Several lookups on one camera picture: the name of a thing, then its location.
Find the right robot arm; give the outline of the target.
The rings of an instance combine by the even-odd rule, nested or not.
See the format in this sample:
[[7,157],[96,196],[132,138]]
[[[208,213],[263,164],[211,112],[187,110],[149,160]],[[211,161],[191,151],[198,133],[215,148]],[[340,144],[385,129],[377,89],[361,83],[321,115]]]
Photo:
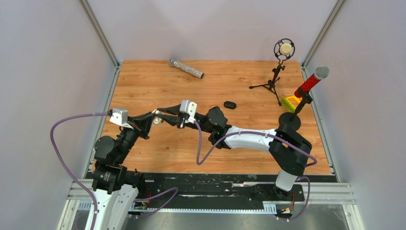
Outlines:
[[306,167],[317,164],[311,156],[312,144],[297,130],[298,123],[280,121],[279,127],[268,130],[244,129],[227,124],[218,106],[205,115],[182,111],[180,105],[155,110],[153,114],[177,128],[190,127],[199,132],[197,165],[203,164],[215,149],[250,149],[268,152],[280,167],[273,193],[286,200],[293,193],[293,184],[300,180]]

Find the black earbuds charging case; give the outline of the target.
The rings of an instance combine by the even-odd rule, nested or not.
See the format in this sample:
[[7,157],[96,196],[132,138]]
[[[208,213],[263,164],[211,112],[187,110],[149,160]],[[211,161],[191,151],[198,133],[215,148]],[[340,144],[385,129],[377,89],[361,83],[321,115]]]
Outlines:
[[234,109],[236,109],[237,104],[236,104],[235,102],[225,101],[225,102],[224,102],[224,107],[227,108],[227,109],[232,109],[232,110],[234,110]]

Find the white earbuds charging case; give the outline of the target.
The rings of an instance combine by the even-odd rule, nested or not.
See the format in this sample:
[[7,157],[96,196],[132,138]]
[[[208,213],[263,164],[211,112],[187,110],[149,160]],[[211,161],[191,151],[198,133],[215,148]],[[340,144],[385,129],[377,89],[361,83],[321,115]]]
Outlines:
[[156,126],[160,126],[163,123],[163,119],[160,118],[158,115],[164,115],[164,112],[159,111],[158,109],[155,109],[153,112],[154,118],[153,118],[153,124]]

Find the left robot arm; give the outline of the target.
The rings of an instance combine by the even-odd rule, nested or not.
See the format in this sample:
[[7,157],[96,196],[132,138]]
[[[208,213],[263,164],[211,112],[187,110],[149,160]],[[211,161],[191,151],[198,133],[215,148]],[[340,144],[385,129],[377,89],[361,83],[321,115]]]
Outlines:
[[93,208],[89,230],[119,230],[124,224],[135,198],[146,194],[147,185],[143,173],[130,171],[123,166],[135,142],[149,139],[154,115],[129,116],[123,108],[107,112],[110,122],[118,125],[117,137],[102,136],[94,145],[95,170],[92,175]]

